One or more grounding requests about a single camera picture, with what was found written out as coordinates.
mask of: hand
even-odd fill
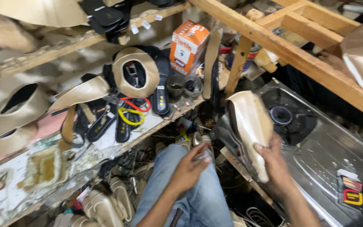
[[[172,177],[170,178],[167,188],[180,194],[188,191],[195,183],[197,183],[200,173],[207,167],[211,158],[205,157],[198,161],[195,159],[203,156],[207,147],[207,143],[200,143],[193,147],[193,149],[180,160]]]
[[[287,168],[284,157],[281,155],[281,137],[274,132],[270,140],[270,148],[263,147],[261,144],[255,143],[255,150],[265,160],[265,168],[271,179],[271,182],[276,187],[276,193],[285,195],[295,183],[291,178],[291,174]]]

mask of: stainless steel stove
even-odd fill
[[[295,183],[320,218],[332,227],[360,218],[359,210],[338,203],[336,176],[337,170],[345,169],[358,174],[363,183],[363,142],[281,83],[272,81],[256,93],[270,110],[274,130],[283,138],[281,151]],[[234,136],[227,114],[212,132],[255,174],[240,157],[242,144]]]

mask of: orange cardboard box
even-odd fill
[[[172,68],[188,75],[202,55],[208,35],[208,29],[190,20],[177,28],[172,35],[169,56]]]

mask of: blue jeans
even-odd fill
[[[146,184],[131,226],[135,227],[154,205],[159,195],[169,182],[177,164],[188,151],[176,144],[159,152],[155,158],[154,171]],[[177,208],[183,210],[177,227],[232,227],[224,193],[215,172],[214,163],[201,173],[199,181],[185,196],[176,201],[167,217],[168,227],[176,214]]]

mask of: yellow cord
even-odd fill
[[[142,120],[139,121],[139,122],[131,122],[129,121],[123,114],[123,111],[126,111],[126,112],[130,112],[130,113],[134,113],[134,114],[139,114],[142,116]],[[132,110],[132,109],[126,109],[124,107],[121,107],[118,109],[118,115],[123,119],[123,121],[129,125],[140,125],[144,122],[145,120],[145,115],[137,110]]]

